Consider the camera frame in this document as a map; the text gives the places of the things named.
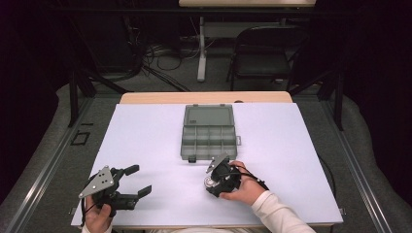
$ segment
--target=table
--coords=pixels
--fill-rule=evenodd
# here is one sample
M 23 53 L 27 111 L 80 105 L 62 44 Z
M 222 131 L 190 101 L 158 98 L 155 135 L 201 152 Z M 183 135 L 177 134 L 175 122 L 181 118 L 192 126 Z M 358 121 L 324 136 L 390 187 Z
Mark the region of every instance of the table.
M 234 8 L 312 8 L 316 0 L 179 0 L 181 7 L 207 8 L 207 7 L 234 7 Z M 199 37 L 200 37 L 200 57 L 197 80 L 205 81 L 206 71 L 206 50 L 205 37 L 236 37 L 241 31 L 248 27 L 258 25 L 273 25 L 275 22 L 211 22 L 206 23 L 204 17 L 200 17 Z
M 244 103 L 233 103 L 242 100 Z M 262 227 L 250 207 L 216 198 L 203 181 L 210 161 L 180 156 L 186 104 L 231 104 L 238 159 L 313 225 L 342 222 L 297 106 L 287 92 L 126 93 L 117 105 L 91 175 L 105 165 L 140 171 L 120 180 L 120 193 L 152 185 L 134 211 L 118 211 L 118 229 Z M 77 209 L 72 225 L 81 224 Z

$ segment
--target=plastic organizer box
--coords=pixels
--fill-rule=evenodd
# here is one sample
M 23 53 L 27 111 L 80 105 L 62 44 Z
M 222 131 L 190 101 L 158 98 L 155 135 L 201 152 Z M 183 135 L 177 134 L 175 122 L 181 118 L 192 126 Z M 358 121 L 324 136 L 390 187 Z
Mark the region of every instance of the plastic organizer box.
M 187 105 L 182 134 L 182 159 L 212 160 L 222 154 L 234 160 L 237 137 L 231 105 Z

